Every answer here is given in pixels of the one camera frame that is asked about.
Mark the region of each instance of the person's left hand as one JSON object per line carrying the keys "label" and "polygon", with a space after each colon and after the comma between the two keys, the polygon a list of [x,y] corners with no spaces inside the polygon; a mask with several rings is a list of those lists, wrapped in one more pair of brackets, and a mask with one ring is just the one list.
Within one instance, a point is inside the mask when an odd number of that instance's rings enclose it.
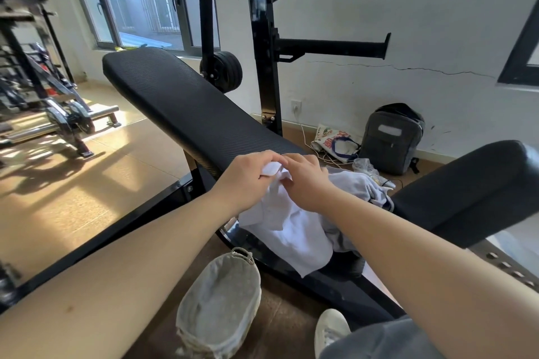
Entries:
{"label": "person's left hand", "polygon": [[262,199],[275,176],[260,176],[262,168],[275,161],[286,166],[287,159],[273,151],[237,156],[217,180],[210,193],[232,207],[232,215],[249,209]]}

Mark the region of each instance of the person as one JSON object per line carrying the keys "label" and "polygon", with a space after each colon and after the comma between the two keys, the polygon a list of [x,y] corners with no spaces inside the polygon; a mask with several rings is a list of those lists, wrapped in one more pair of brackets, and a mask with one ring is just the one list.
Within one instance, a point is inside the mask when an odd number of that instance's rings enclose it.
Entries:
{"label": "person", "polygon": [[273,178],[260,173],[270,161],[290,171],[283,185],[291,199],[334,222],[411,318],[350,334],[343,318],[324,313],[315,336],[321,359],[537,357],[539,295],[532,289],[337,189],[314,156],[272,151],[237,157],[208,193],[91,254],[8,309],[0,316],[2,357],[122,357],[210,236],[266,193]]}

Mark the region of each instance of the gray pants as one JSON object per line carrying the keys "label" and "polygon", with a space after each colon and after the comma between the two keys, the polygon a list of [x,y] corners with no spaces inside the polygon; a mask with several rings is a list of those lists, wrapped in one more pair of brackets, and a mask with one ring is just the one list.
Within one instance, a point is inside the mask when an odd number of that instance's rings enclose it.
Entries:
{"label": "gray pants", "polygon": [[411,318],[358,329],[322,351],[320,359],[444,359]]}

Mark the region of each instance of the white power cord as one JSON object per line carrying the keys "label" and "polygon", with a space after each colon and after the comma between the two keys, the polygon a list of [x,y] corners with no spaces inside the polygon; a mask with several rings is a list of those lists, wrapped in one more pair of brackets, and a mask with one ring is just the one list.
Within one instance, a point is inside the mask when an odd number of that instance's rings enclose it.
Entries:
{"label": "white power cord", "polygon": [[316,157],[318,159],[320,159],[321,161],[327,163],[327,164],[333,164],[335,166],[337,166],[339,169],[342,169],[342,165],[351,165],[353,162],[347,162],[346,164],[338,164],[337,162],[335,162],[334,159],[332,159],[332,157],[327,153],[327,152],[324,152],[324,154],[322,156],[319,155],[318,151],[313,147],[313,143],[314,141],[311,141],[311,143],[309,145],[307,145],[307,138],[305,136],[305,130],[303,129],[303,124],[300,122],[300,117],[298,115],[298,110],[299,108],[297,106],[294,106],[293,109],[292,109],[292,112],[294,114],[294,118],[296,119],[296,122],[300,125],[301,127],[301,132],[303,133],[303,143],[305,144],[305,146],[309,149],[312,149],[315,153],[316,153]]}

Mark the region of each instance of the black leather cushion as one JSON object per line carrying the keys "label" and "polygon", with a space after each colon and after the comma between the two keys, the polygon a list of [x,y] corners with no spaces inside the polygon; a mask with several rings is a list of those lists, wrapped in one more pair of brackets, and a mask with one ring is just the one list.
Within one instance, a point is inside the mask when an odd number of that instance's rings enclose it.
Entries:
{"label": "black leather cushion", "polygon": [[173,54],[155,47],[109,53],[114,87],[215,178],[241,154],[305,153],[266,129]]}
{"label": "black leather cushion", "polygon": [[470,247],[539,211],[539,154],[519,141],[485,145],[417,179],[395,214]]}

